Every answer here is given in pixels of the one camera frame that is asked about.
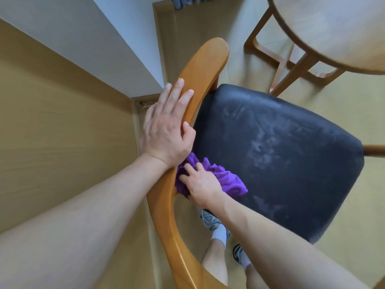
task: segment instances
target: gray curtain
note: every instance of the gray curtain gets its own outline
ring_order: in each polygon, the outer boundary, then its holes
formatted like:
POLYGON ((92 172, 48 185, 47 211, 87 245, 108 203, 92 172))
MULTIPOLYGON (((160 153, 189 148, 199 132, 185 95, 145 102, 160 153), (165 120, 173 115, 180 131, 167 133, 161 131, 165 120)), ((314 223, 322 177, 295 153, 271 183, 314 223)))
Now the gray curtain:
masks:
POLYGON ((190 5, 193 3, 193 0, 172 0, 174 3, 175 9, 180 9, 182 6, 190 5))

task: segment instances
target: black leather seat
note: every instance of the black leather seat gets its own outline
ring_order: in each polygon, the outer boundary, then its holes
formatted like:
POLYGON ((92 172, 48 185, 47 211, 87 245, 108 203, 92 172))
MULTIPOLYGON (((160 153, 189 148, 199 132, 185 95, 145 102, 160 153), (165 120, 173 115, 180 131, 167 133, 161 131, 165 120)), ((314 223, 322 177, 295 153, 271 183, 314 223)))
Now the black leather seat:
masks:
POLYGON ((310 243, 325 232, 358 178, 361 142, 327 119, 266 93, 222 84, 209 93, 193 152, 237 174, 238 201, 310 243))

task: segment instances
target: sock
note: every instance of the sock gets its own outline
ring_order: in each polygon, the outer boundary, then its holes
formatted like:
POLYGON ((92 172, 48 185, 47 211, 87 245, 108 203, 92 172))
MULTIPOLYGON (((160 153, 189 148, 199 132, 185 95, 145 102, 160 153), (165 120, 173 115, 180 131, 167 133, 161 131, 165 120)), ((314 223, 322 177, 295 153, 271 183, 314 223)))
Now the sock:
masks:
POLYGON ((239 262, 241 263, 243 269, 246 271, 246 267, 251 264, 250 260, 249 260, 249 257, 246 255, 246 253, 243 251, 241 251, 241 253, 239 254, 239 262))
POLYGON ((213 238, 219 239, 221 242, 223 242, 224 247, 226 247, 227 231, 223 224, 219 224, 218 228, 213 231, 211 239, 213 238))

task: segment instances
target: cleaning cloth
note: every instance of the cleaning cloth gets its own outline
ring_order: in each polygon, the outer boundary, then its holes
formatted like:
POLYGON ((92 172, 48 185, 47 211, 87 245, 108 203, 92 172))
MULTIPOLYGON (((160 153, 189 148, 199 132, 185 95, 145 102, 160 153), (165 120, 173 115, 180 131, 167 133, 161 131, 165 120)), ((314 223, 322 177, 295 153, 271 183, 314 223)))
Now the cleaning cloth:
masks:
MULTIPOLYGON (((190 194, 186 185, 180 181, 179 175, 188 175, 187 171, 183 168, 186 163, 190 163, 191 166, 196 170, 196 164, 199 162, 198 158, 193 152, 178 166, 176 172, 175 186, 178 193, 183 194, 186 198, 190 194)), ((211 165, 207 158, 203 159, 202 165, 206 171, 212 172, 218 179, 222 186, 222 190, 232 198, 242 196, 247 193, 247 188, 241 181, 241 179, 231 173, 230 171, 224 170, 220 165, 211 165)))

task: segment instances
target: shoe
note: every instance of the shoe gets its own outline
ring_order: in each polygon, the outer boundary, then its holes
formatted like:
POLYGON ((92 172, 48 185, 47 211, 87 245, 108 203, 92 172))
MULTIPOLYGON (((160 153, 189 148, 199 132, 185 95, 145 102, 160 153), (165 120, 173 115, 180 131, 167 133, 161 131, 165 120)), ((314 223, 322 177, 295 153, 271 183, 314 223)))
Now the shoe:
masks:
MULTIPOLYGON (((211 215, 209 212, 206 212, 205 210, 201 209, 201 219, 203 221, 203 224, 209 228, 210 231, 214 231, 216 228, 218 228, 219 224, 223 224, 217 217, 211 215)), ((230 237, 230 232, 226 229, 227 239, 230 237)))
POLYGON ((238 264, 242 265, 241 264, 241 252, 243 251, 243 248, 241 247, 240 244, 237 244, 236 246, 234 246, 233 248, 233 258, 234 260, 237 261, 238 264))

